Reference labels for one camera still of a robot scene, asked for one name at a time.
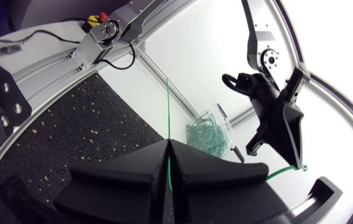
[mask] bolt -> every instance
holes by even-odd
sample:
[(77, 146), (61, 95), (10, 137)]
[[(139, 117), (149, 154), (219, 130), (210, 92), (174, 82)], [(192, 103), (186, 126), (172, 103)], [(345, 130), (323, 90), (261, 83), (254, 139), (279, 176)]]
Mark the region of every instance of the bolt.
[(3, 85), (2, 85), (2, 90), (4, 91), (4, 92), (9, 92), (9, 84), (8, 83), (4, 83)]
[(16, 104), (14, 105), (14, 111), (15, 111), (15, 113), (17, 113), (17, 114), (20, 114), (20, 113), (22, 112), (22, 106), (21, 106), (20, 104), (16, 103)]
[(2, 126), (6, 127), (9, 124), (8, 118), (6, 116), (1, 116)]

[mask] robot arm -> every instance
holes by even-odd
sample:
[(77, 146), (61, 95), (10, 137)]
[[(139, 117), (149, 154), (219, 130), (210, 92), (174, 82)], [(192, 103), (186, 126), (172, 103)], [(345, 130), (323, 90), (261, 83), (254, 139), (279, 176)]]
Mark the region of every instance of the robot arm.
[(166, 0), (129, 1), (102, 24), (94, 26), (76, 49), (74, 59), (85, 68), (103, 58), (116, 44), (129, 43), (142, 33), (142, 25)]
[(263, 143), (271, 145), (290, 165), (302, 166), (301, 119), (303, 113), (295, 105), (296, 97), (309, 75), (296, 68), (285, 88), (280, 73), (277, 41), (266, 24), (262, 0), (242, 0), (249, 27), (247, 60), (259, 73), (240, 73), (238, 78), (223, 75), (232, 90), (250, 98), (260, 120), (257, 134), (246, 145), (247, 153), (257, 155)]

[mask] green cable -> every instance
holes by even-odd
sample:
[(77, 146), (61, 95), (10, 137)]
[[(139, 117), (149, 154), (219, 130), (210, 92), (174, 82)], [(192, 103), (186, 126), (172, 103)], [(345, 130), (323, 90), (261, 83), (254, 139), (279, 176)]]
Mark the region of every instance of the green cable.
[[(168, 139), (171, 138), (171, 127), (170, 127), (170, 93), (168, 91), (168, 79), (167, 79), (167, 103), (168, 103)], [(167, 169), (167, 179), (168, 179), (168, 184), (170, 186), (170, 190), (172, 192), (172, 186), (171, 186), (171, 159), (168, 157), (168, 169)]]
[[(270, 175), (266, 178), (266, 180), (269, 180), (269, 179), (271, 179), (272, 177), (275, 177), (276, 175), (281, 174), (282, 172), (286, 172), (286, 171), (292, 170), (292, 169), (296, 169), (295, 166), (289, 166), (289, 167), (282, 168), (282, 169), (280, 169), (280, 170), (278, 170), (278, 171), (276, 171), (276, 172), (270, 174)], [(307, 166), (307, 165), (302, 165), (302, 169), (303, 169), (303, 171), (305, 172), (305, 171), (308, 170), (308, 166)]]

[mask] white wall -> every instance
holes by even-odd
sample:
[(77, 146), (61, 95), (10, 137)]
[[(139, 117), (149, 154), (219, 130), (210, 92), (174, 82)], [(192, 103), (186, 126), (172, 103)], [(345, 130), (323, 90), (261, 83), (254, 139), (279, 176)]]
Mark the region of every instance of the white wall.
[(353, 0), (284, 0), (306, 67), (353, 101)]
[[(125, 67), (131, 55), (114, 64)], [(168, 138), (167, 91), (138, 61), (128, 70), (116, 70), (110, 66), (99, 71), (110, 87), (163, 138)], [(170, 96), (171, 138), (186, 143), (185, 125), (190, 117)]]

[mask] black cable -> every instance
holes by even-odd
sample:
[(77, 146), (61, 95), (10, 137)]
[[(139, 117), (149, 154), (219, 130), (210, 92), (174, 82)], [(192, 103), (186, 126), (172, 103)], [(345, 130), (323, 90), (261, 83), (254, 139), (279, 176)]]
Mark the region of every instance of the black cable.
[(66, 40), (66, 39), (63, 39), (61, 37), (59, 37), (58, 35), (52, 33), (52, 32), (49, 32), (47, 30), (36, 30), (34, 31), (31, 35), (28, 35), (27, 37), (21, 39), (21, 40), (0, 40), (0, 42), (2, 43), (18, 43), (18, 42), (25, 42), (27, 40), (29, 40), (30, 38), (33, 37), (34, 34), (36, 33), (43, 33), (43, 34), (48, 34), (48, 35), (51, 35), (52, 37), (55, 37), (57, 38), (58, 40), (60, 41), (64, 41), (64, 42), (69, 42), (69, 43), (73, 43), (73, 44), (79, 44), (80, 41), (72, 41), (72, 40)]
[(101, 21), (94, 21), (92, 19), (84, 19), (84, 18), (77, 18), (77, 17), (66, 18), (61, 20), (61, 22), (65, 22), (65, 21), (90, 21), (90, 22), (102, 23)]
[(105, 62), (105, 63), (108, 63), (110, 66), (112, 66), (113, 68), (115, 69), (118, 69), (118, 70), (125, 70), (125, 69), (128, 69), (128, 68), (131, 68), (131, 66), (134, 65), (135, 63), (135, 50), (134, 50), (134, 47), (132, 46), (132, 44), (130, 43), (129, 46), (131, 47), (131, 50), (132, 50), (132, 62), (130, 65), (128, 65), (127, 67), (125, 68), (120, 68), (120, 67), (117, 67), (115, 65), (113, 65), (110, 61), (106, 60), (106, 59), (101, 59), (99, 60), (100, 62)]

